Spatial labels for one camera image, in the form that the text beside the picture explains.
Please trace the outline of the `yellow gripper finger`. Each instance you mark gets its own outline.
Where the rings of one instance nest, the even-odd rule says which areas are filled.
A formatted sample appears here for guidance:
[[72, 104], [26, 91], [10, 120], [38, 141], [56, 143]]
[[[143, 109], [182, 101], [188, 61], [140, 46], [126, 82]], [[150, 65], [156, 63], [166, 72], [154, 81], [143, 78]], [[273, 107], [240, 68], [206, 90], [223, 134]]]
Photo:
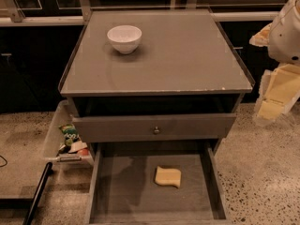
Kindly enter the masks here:
[[287, 114], [300, 98], [300, 67], [280, 63], [266, 70], [260, 82], [254, 112], [257, 121], [275, 121]]
[[249, 44], [257, 47], [267, 47], [269, 45], [269, 33], [271, 24], [267, 24], [258, 33], [251, 37]]

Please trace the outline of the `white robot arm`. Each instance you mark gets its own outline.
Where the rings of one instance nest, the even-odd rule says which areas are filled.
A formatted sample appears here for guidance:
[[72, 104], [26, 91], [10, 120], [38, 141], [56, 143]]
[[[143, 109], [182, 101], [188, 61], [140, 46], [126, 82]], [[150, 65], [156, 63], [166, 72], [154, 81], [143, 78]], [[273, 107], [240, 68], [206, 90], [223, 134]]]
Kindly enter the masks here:
[[300, 0], [289, 0], [249, 43], [266, 47], [269, 57], [279, 62], [262, 75], [255, 104], [256, 123], [266, 125], [288, 113], [300, 97]]

